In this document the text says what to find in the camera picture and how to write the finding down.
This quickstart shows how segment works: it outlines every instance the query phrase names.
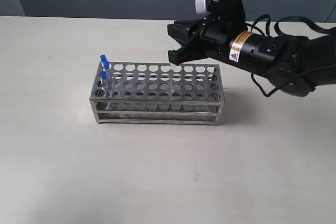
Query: yellow warning label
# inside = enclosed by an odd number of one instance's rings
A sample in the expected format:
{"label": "yellow warning label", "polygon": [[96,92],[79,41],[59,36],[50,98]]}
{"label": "yellow warning label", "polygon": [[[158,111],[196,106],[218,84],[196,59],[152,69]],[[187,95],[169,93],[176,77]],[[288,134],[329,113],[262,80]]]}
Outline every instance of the yellow warning label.
{"label": "yellow warning label", "polygon": [[240,33],[237,38],[233,41],[231,49],[230,49],[230,54],[229,54],[229,59],[233,60],[235,62],[239,61],[239,54],[241,51],[241,48],[243,47],[243,44],[245,41],[250,37],[252,33],[249,31],[244,31]]}

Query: white table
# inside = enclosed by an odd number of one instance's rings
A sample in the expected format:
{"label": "white table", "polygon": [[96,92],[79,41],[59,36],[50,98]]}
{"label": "white table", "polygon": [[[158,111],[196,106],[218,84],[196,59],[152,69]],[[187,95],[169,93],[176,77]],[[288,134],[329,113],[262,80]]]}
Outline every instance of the white table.
{"label": "white table", "polygon": [[335,223],[336,87],[267,99],[221,65],[223,126],[96,124],[99,55],[167,62],[166,24],[0,18],[0,223]]}

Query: blue test tube cap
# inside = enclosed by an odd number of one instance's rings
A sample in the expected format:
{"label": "blue test tube cap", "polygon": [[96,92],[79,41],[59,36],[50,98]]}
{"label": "blue test tube cap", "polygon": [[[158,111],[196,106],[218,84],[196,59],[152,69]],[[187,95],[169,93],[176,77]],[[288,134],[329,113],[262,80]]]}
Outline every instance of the blue test tube cap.
{"label": "blue test tube cap", "polygon": [[103,67],[105,68],[105,69],[109,69],[110,68],[110,62],[109,61],[104,61],[103,62]]}
{"label": "blue test tube cap", "polygon": [[101,55],[100,60],[103,61],[103,62],[106,61],[107,60],[106,55]]}
{"label": "blue test tube cap", "polygon": [[107,78],[107,73],[105,71],[100,72],[100,78],[101,79],[106,79]]}

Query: black robotic arm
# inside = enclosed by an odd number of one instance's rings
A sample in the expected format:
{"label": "black robotic arm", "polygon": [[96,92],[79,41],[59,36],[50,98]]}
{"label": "black robotic arm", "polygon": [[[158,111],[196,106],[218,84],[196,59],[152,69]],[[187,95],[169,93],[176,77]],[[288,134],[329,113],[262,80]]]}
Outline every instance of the black robotic arm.
{"label": "black robotic arm", "polygon": [[[270,16],[262,15],[252,25],[246,23],[242,1],[196,0],[196,12],[207,16],[168,25],[168,35],[181,45],[168,52],[169,62],[179,65],[213,58],[250,72],[267,97],[277,90],[305,97],[317,86],[336,84],[336,27],[324,29],[307,18],[290,16],[275,23],[278,36],[271,37]],[[261,20],[267,21],[266,34],[256,27]],[[326,35],[313,40],[287,35],[279,28],[283,21],[303,22]],[[253,29],[260,34],[252,33]],[[275,88],[266,93],[254,75],[267,78]]]}

